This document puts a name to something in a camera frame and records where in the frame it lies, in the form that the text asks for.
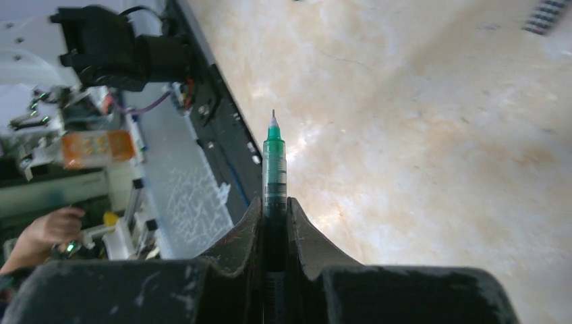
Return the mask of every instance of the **black cable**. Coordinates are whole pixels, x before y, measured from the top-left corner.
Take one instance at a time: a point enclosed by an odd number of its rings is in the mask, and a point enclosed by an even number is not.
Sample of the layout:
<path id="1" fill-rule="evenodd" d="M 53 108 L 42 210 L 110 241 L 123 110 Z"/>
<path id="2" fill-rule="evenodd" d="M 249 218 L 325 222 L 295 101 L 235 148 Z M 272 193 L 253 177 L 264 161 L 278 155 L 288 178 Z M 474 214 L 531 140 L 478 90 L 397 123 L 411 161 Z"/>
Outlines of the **black cable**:
<path id="1" fill-rule="evenodd" d="M 134 13 L 135 11 L 140 11 L 140 10 L 149 11 L 150 13 L 155 15 L 160 21 L 163 21 L 163 19 L 164 19 L 164 17 L 161 16 L 157 11 L 153 10 L 153 8 L 151 8 L 151 7 L 147 7 L 146 5 L 136 5 L 135 7 L 131 7 L 129 9 L 121 12 L 119 15 L 126 16 L 126 15 Z"/>
<path id="2" fill-rule="evenodd" d="M 242 186 L 242 183 L 240 182 L 240 180 L 238 178 L 238 173 L 236 172 L 236 170 L 232 166 L 232 164 L 231 164 L 231 162 L 230 162 L 230 160 L 229 160 L 229 158 L 225 152 L 225 149 L 216 140 L 210 140 L 209 142 L 212 142 L 213 144 L 215 144 L 217 146 L 219 152 L 222 154 L 222 156 L 225 160 L 226 166 L 229 169 L 229 172 L 231 174 L 231 177 L 233 178 L 233 180 L 235 182 L 235 185 L 236 185 L 236 188 L 237 188 L 238 193 L 240 195 L 240 198 L 242 199 L 243 204 L 248 208 L 248 206 L 250 205 L 250 202 L 246 196 L 246 192 L 244 191 L 244 187 Z M 203 150 L 203 152 L 205 152 L 205 154 L 208 152 L 207 150 L 205 150 L 205 148 L 203 146 L 203 142 L 200 139 L 196 140 L 196 143 L 198 144 L 198 146 L 200 148 L 202 148 L 202 150 Z M 214 153 L 211 153 L 211 154 L 214 157 L 215 162 L 217 164 L 219 164 L 217 156 Z M 224 180 L 225 178 L 224 178 L 223 173 L 220 170 L 219 170 L 219 173 Z"/>

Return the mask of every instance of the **yellow part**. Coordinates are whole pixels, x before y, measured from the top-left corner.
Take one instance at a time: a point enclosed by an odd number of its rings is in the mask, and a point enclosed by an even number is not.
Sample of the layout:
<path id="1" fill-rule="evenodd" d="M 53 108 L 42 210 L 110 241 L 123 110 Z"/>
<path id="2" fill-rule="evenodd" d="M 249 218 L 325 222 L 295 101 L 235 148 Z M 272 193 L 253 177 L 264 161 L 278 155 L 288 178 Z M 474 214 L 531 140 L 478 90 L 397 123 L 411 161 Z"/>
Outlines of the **yellow part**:
<path id="1" fill-rule="evenodd" d="M 116 213 L 107 211 L 105 214 L 103 214 L 103 225 L 107 227 L 115 226 L 118 219 L 119 216 L 117 216 Z"/>

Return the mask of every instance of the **finger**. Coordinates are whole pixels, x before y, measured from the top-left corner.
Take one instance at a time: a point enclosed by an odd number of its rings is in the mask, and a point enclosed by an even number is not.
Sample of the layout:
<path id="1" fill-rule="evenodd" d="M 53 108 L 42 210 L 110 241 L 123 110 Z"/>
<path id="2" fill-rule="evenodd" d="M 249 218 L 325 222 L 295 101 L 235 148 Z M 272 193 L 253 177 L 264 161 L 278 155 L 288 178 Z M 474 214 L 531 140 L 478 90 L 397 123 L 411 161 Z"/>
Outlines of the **finger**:
<path id="1" fill-rule="evenodd" d="M 81 232 L 77 233 L 64 233 L 61 235 L 61 242 L 79 241 L 82 239 Z"/>
<path id="2" fill-rule="evenodd" d="M 64 230 L 66 232 L 70 231 L 80 231 L 82 229 L 82 222 L 75 218 L 63 218 L 57 222 L 56 228 Z"/>
<path id="3" fill-rule="evenodd" d="M 83 217 L 86 212 L 77 208 L 77 207 L 64 207 L 62 209 L 58 209 L 56 211 L 58 214 L 63 214 L 63 215 L 75 215 L 77 217 Z"/>
<path id="4" fill-rule="evenodd" d="M 69 242 L 79 240 L 82 236 L 82 231 L 75 229 L 59 228 L 54 231 L 54 236 L 58 242 Z"/>

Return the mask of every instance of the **beige floor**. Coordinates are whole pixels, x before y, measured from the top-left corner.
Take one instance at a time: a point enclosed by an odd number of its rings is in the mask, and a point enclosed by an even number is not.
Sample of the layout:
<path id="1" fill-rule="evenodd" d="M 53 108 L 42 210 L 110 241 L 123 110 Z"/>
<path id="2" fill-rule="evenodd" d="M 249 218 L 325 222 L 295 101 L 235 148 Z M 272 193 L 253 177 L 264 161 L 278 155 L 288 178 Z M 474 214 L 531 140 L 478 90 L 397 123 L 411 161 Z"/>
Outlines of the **beige floor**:
<path id="1" fill-rule="evenodd" d="M 484 268 L 572 323 L 572 14 L 536 0 L 190 0 L 288 191 L 363 263 Z"/>

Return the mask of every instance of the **hand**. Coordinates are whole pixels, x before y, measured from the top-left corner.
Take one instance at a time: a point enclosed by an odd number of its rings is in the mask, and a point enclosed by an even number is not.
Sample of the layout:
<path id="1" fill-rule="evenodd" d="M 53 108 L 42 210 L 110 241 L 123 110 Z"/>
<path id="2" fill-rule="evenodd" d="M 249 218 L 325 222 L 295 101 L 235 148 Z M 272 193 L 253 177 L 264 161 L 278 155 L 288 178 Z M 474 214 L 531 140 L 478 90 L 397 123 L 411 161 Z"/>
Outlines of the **hand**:
<path id="1" fill-rule="evenodd" d="M 79 240 L 82 229 L 80 217 L 84 215 L 83 210 L 75 207 L 58 209 L 36 219 L 26 234 L 30 240 L 44 246 Z"/>

